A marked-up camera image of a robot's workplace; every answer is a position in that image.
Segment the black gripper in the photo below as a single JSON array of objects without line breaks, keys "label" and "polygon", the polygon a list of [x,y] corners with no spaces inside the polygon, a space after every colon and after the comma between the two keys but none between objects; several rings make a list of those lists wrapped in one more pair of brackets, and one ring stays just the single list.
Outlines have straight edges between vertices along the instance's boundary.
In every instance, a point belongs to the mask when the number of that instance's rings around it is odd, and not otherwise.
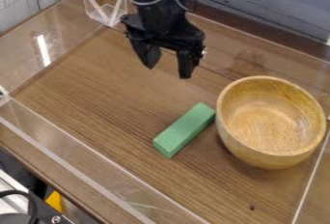
[{"label": "black gripper", "polygon": [[132,50],[141,64],[152,69],[161,57],[160,47],[176,52],[177,72],[181,79],[192,77],[195,67],[203,58],[204,32],[193,25],[187,13],[185,0],[129,0],[136,8],[121,22]]}]

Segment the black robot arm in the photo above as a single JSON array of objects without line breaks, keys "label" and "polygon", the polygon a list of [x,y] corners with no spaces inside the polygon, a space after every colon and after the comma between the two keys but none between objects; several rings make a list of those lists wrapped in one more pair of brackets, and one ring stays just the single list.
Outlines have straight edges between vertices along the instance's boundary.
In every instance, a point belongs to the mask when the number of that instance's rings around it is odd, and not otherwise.
[{"label": "black robot arm", "polygon": [[137,13],[121,16],[126,38],[141,64],[151,69],[161,49],[176,53],[179,77],[188,79],[204,56],[204,32],[188,21],[184,0],[129,0]]}]

